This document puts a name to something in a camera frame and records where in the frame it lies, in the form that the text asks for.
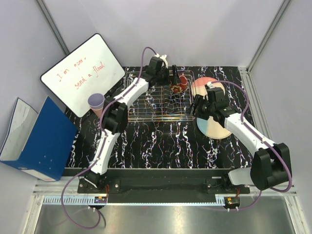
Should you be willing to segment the red floral ceramic bowl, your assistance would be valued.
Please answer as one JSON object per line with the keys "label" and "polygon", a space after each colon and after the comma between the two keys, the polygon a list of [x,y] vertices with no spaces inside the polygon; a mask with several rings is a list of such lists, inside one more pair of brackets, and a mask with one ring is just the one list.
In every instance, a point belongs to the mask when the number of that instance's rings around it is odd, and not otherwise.
{"label": "red floral ceramic bowl", "polygon": [[173,84],[170,86],[171,91],[174,94],[181,94],[188,88],[188,80],[184,75],[180,75],[180,83]]}

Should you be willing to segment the cream pink plate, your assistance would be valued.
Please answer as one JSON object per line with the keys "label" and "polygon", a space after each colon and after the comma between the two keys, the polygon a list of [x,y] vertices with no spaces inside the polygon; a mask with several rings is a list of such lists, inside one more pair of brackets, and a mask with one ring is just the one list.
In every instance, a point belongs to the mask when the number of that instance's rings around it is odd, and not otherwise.
{"label": "cream pink plate", "polygon": [[216,81],[216,79],[211,78],[211,77],[201,77],[201,78],[196,79],[191,84],[191,93],[192,93],[193,100],[195,99],[195,96],[197,94],[199,94],[201,96],[207,96],[207,91],[206,91],[205,85],[208,82],[213,82],[213,81]]}

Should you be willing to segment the teal plate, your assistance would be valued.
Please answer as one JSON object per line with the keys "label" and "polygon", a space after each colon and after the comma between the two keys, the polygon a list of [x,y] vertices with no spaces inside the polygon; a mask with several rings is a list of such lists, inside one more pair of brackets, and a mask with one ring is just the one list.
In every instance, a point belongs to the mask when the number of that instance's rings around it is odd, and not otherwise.
{"label": "teal plate", "polygon": [[214,121],[212,117],[209,117],[208,120],[197,118],[196,123],[200,132],[212,139],[224,139],[232,134],[218,122]]}

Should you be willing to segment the wire dish rack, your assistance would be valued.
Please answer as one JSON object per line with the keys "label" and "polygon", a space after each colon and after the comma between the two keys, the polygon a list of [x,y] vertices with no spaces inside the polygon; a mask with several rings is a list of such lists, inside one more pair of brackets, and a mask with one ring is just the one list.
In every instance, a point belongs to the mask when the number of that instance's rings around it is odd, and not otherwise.
{"label": "wire dish rack", "polygon": [[174,93],[169,86],[156,85],[138,97],[128,108],[128,121],[189,121],[194,117],[187,113],[194,96],[191,84],[195,81],[190,70],[180,70],[179,75],[187,79],[187,89]]}

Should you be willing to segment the lilac plastic cup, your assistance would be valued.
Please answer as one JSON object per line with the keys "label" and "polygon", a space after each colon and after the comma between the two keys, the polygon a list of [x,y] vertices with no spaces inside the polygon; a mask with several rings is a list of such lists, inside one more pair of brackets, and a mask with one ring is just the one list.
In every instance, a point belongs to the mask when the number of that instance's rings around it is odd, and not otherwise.
{"label": "lilac plastic cup", "polygon": [[88,104],[92,109],[101,109],[104,105],[105,97],[101,93],[95,93],[89,96]]}

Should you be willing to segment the pink plastic cup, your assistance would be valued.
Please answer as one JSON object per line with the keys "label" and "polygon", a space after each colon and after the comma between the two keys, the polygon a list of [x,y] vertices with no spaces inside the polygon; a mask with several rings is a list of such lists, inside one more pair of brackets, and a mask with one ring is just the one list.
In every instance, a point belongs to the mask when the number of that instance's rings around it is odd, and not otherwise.
{"label": "pink plastic cup", "polygon": [[101,117],[105,98],[93,98],[89,102],[90,108],[98,118]]}

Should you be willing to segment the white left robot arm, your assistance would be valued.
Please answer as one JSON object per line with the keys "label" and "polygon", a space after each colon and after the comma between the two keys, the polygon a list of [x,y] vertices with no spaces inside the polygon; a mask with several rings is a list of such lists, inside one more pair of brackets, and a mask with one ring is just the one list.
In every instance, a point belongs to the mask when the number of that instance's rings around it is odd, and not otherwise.
{"label": "white left robot arm", "polygon": [[119,95],[109,97],[104,101],[100,118],[101,138],[94,159],[84,174],[84,180],[94,193],[100,193],[105,188],[105,174],[108,170],[109,158],[115,142],[128,124],[128,109],[139,96],[149,88],[158,85],[176,84],[179,78],[176,66],[170,74],[167,55],[154,55],[144,71],[134,78],[133,82]]}

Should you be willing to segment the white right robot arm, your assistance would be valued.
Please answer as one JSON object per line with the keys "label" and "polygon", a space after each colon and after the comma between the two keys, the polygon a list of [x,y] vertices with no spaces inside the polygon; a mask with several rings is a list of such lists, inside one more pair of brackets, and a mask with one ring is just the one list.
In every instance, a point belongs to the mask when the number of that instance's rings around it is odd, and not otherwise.
{"label": "white right robot arm", "polygon": [[210,117],[223,128],[234,134],[253,155],[249,168],[228,172],[221,181],[226,193],[233,193],[239,185],[253,185],[263,191],[277,190],[276,186],[287,182],[280,192],[287,192],[292,186],[290,150],[284,143],[275,143],[254,128],[235,106],[231,106],[219,87],[207,88],[207,94],[196,94],[190,112],[194,117],[208,120]]}

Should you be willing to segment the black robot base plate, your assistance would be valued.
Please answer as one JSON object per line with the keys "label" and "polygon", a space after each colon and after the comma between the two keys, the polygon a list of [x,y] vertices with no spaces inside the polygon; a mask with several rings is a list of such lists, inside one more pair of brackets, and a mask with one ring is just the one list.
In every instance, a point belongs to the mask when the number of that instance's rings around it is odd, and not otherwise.
{"label": "black robot base plate", "polygon": [[248,195],[250,189],[244,185],[232,185],[227,178],[228,169],[109,169],[104,185],[98,189],[82,177],[78,184],[79,194],[118,194],[195,196]]}

